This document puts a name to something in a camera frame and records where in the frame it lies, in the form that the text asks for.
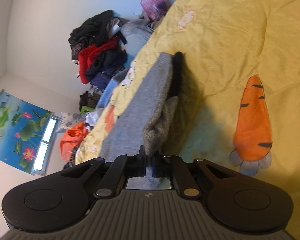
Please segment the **grey fuzzy sweater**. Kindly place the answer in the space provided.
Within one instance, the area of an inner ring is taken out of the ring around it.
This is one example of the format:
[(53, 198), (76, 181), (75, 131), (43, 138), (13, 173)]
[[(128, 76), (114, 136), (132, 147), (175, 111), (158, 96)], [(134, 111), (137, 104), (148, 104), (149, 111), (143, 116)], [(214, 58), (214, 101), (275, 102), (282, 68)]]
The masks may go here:
[(154, 190), (160, 183), (151, 172), (151, 161), (167, 139), (181, 90), (182, 52), (161, 53), (144, 77), (127, 108), (104, 139), (100, 157), (114, 161), (116, 157), (137, 154), (143, 146), (146, 155), (145, 178), (129, 179), (130, 189)]

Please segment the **pile of dark clothes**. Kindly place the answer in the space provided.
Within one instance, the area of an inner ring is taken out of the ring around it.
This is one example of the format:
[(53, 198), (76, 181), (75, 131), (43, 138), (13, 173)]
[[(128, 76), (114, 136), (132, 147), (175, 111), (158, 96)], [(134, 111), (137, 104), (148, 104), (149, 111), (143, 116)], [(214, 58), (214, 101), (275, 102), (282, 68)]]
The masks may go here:
[(116, 51), (119, 42), (127, 43), (121, 27), (121, 18), (112, 10), (106, 10), (85, 20), (70, 33), (71, 60), (78, 65), (81, 83), (90, 83), (103, 71), (106, 54)]

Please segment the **orange plastic bag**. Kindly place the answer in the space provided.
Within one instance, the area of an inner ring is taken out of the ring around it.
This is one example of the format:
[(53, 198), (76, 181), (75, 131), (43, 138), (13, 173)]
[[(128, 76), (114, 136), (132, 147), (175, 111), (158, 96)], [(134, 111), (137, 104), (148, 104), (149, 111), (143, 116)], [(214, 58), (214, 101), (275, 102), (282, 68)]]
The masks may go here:
[(83, 139), (87, 136), (88, 130), (85, 127), (84, 122), (80, 122), (68, 129), (62, 136), (59, 148), (61, 152), (61, 158), (68, 162), (72, 155), (72, 149), (80, 145)]

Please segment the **light blue knitted blanket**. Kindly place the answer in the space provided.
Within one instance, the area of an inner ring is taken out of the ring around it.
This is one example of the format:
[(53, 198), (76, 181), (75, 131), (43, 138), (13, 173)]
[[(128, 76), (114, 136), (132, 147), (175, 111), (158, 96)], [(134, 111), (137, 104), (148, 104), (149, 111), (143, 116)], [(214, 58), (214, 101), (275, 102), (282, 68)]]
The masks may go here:
[(124, 70), (117, 73), (116, 75), (114, 75), (111, 78), (111, 80), (109, 81), (108, 85), (106, 86), (102, 96), (100, 97), (95, 109), (105, 108), (108, 105), (114, 89), (124, 80), (128, 71), (129, 71), (129, 69), (125, 68)]

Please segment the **yellow carrot print quilt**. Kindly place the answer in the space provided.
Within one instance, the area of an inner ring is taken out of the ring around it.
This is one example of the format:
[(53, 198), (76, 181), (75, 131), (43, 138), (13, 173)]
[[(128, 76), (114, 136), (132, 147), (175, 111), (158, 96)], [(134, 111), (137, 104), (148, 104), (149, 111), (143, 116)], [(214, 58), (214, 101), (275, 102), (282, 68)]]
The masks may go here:
[(273, 146), (270, 167), (256, 176), (291, 196), (287, 231), (300, 239), (300, 0), (176, 0), (81, 143), (76, 163), (100, 156), (102, 142), (159, 54), (178, 51), (185, 59), (183, 83), (164, 151), (232, 167), (241, 97), (257, 75)]

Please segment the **red garment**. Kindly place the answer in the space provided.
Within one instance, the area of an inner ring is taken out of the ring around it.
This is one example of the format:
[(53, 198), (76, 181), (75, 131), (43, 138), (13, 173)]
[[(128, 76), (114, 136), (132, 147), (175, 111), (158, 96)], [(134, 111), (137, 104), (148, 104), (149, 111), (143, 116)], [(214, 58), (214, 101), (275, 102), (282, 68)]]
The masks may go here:
[(105, 50), (116, 49), (119, 44), (118, 37), (112, 37), (105, 44), (97, 47), (95, 45), (90, 45), (85, 49), (82, 49), (78, 54), (78, 66), (79, 66), (79, 78), (81, 83), (84, 85), (89, 83), (85, 72), (90, 69), (97, 57)]

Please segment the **purple plastic bag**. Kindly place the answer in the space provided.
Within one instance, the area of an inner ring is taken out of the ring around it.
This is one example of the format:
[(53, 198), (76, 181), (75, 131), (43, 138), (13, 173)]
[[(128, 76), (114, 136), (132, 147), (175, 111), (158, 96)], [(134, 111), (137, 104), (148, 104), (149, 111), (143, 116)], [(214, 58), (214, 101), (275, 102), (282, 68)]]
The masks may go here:
[(159, 21), (167, 12), (165, 0), (141, 0), (145, 14), (153, 21)]

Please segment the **lotus flower wall poster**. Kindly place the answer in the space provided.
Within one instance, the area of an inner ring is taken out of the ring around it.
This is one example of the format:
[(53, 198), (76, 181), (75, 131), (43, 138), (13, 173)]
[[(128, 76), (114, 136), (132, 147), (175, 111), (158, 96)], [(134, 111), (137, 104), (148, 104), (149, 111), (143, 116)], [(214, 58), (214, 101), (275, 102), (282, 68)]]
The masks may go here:
[(0, 93), (0, 161), (31, 174), (52, 112)]

